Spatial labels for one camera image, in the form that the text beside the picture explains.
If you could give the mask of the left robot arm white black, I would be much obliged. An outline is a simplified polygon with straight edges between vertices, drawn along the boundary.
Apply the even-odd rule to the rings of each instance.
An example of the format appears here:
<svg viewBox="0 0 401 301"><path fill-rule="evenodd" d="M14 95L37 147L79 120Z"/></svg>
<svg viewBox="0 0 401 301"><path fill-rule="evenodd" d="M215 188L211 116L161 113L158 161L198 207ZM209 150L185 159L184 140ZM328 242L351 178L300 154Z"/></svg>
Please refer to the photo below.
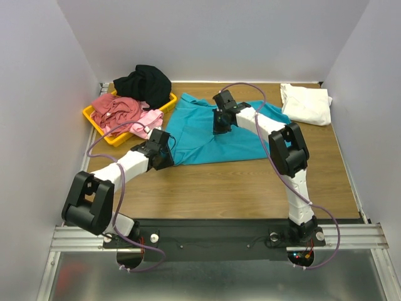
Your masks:
<svg viewBox="0 0 401 301"><path fill-rule="evenodd" d="M110 232L126 247L143 248L135 221L119 214L126 183L151 169L174 165L171 134L154 130L149 140L132 147L123 157L104 155L112 163L92 173L80 171L71 184L61 217L91 234Z"/></svg>

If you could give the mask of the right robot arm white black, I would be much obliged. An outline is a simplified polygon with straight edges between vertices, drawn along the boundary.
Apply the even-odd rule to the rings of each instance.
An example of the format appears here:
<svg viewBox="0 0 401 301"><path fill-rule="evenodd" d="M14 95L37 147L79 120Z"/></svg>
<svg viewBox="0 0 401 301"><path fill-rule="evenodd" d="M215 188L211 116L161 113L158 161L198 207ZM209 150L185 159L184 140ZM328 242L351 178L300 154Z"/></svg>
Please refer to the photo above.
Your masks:
<svg viewBox="0 0 401 301"><path fill-rule="evenodd" d="M259 137L274 171L286 186L289 204L288 237L296 245L308 241L318 227L312 209L306 169L310 153L298 124L275 121L246 103L213 110L213 132L225 134L236 126Z"/></svg>

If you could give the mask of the teal t-shirt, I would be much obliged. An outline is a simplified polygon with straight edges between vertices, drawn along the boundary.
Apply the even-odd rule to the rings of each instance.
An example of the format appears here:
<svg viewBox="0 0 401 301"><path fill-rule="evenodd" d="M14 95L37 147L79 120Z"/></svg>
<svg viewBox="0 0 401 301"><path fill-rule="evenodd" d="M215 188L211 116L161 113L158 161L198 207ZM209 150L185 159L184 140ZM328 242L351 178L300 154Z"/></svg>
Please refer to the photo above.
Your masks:
<svg viewBox="0 0 401 301"><path fill-rule="evenodd" d="M284 124L290 119L281 109L262 101L249 102L257 112ZM266 157L259 137L236 126L226 134L213 134L214 105L183 93L167 124L166 131L176 138L172 151L176 165L246 161Z"/></svg>

